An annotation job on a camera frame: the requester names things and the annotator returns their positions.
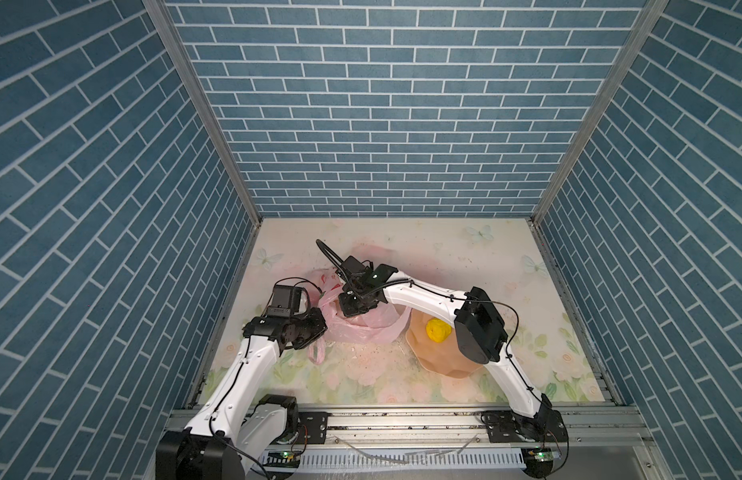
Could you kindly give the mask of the yellow fake fruit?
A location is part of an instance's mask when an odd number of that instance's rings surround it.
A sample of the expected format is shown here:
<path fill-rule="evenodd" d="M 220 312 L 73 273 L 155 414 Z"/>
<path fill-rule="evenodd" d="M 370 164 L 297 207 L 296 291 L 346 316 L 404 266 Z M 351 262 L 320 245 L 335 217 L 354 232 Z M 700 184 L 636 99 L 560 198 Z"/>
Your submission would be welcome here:
<path fill-rule="evenodd" d="M 453 327 L 437 318 L 429 319 L 425 324 L 427 338 L 435 343 L 443 343 L 453 332 Z"/>

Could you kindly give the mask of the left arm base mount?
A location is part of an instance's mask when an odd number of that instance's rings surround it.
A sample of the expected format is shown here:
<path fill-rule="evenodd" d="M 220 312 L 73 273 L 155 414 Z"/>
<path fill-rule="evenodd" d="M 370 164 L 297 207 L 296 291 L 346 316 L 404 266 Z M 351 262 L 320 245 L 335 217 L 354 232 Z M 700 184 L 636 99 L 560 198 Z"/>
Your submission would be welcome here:
<path fill-rule="evenodd" d="M 293 431 L 287 429 L 270 442 L 272 446 L 323 445 L 326 443 L 329 414 L 326 411 L 307 411 L 298 414 Z"/>

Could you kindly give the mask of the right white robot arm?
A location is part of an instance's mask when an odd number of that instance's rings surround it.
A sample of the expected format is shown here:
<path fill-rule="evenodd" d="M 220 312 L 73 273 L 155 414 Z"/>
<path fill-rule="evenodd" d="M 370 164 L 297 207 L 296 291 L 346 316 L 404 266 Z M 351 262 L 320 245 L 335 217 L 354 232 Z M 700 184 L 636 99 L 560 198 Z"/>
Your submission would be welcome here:
<path fill-rule="evenodd" d="M 417 280 L 395 267 L 363 263 L 350 256 L 334 265 L 343 282 L 339 304 L 346 317 L 370 312 L 382 303 L 428 314 L 453 328 L 468 360 L 483 365 L 504 392 L 518 433 L 529 440 L 565 440 L 561 413 L 516 362 L 498 303 L 479 287 L 459 291 Z"/>

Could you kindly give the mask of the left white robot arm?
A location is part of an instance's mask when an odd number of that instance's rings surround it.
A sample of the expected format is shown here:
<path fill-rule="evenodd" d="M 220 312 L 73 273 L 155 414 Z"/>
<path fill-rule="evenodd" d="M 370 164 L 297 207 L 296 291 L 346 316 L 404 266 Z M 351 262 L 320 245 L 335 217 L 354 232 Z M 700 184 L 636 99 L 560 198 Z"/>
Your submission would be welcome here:
<path fill-rule="evenodd" d="M 327 331 L 317 307 L 286 316 L 283 309 L 255 317 L 243 328 L 235 360 L 214 393 L 181 431 L 167 431 L 155 454 L 157 479 L 244 479 L 272 475 L 264 450 L 298 428 L 291 396 L 269 395 L 254 404 L 262 381 L 291 348 L 301 350 Z"/>

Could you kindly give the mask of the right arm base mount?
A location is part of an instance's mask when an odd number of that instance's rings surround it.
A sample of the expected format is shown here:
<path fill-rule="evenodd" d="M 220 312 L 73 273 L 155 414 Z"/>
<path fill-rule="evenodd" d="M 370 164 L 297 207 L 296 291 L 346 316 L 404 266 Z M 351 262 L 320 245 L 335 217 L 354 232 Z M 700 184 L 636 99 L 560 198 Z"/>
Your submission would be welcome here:
<path fill-rule="evenodd" d="M 563 443 L 569 440 L 562 415 L 557 410 L 542 409 L 534 418 L 517 415 L 512 410 L 490 410 L 479 415 L 491 443 Z"/>

